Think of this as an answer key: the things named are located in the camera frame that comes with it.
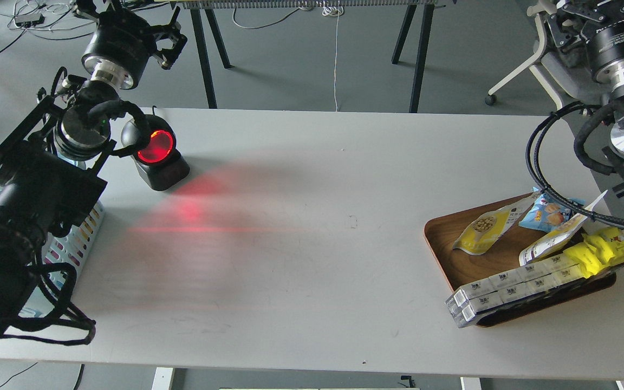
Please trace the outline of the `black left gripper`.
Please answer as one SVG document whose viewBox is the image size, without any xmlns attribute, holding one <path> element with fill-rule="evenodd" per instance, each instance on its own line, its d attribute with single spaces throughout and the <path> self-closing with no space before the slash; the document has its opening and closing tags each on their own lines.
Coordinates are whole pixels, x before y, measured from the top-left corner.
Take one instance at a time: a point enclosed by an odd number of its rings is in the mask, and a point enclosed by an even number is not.
<svg viewBox="0 0 624 390">
<path fill-rule="evenodd" d="M 104 12 L 97 12 L 92 1 L 75 1 L 74 14 L 97 25 L 82 57 L 84 69 L 91 81 L 114 90 L 136 88 L 150 57 L 171 69 L 187 42 L 177 21 L 178 6 L 164 25 L 149 25 L 119 1 L 111 1 Z"/>
</svg>

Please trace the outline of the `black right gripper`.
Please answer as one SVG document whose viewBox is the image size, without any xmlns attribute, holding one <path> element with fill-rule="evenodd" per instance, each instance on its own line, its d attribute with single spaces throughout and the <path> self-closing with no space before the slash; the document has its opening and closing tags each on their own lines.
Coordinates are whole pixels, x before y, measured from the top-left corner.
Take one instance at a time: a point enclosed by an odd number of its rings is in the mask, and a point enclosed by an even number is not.
<svg viewBox="0 0 624 390">
<path fill-rule="evenodd" d="M 538 1 L 552 51 L 567 67 L 584 65 L 597 83 L 624 66 L 624 1 Z"/>
</svg>

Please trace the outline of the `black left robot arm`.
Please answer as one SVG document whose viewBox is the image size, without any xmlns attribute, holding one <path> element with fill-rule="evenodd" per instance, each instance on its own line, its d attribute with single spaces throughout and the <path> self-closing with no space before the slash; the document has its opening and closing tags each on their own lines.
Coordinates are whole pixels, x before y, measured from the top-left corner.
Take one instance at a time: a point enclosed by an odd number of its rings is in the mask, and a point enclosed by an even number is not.
<svg viewBox="0 0 624 390">
<path fill-rule="evenodd" d="M 81 226 L 106 188 L 98 173 L 107 158 L 131 157 L 150 188 L 163 191 L 190 171 L 167 122 L 122 100 L 121 90 L 136 88 L 153 57 L 170 69 L 187 42 L 175 6 L 168 24 L 150 25 L 119 1 L 97 12 L 92 1 L 77 1 L 73 11 L 96 22 L 82 57 L 89 78 L 71 75 L 60 91 L 71 101 L 55 104 L 44 96 L 0 144 L 0 339 L 10 327 L 20 339 L 50 326 L 84 330 L 89 344 L 96 323 L 71 302 L 77 281 L 68 263 L 44 263 L 49 235 L 66 237 Z"/>
</svg>

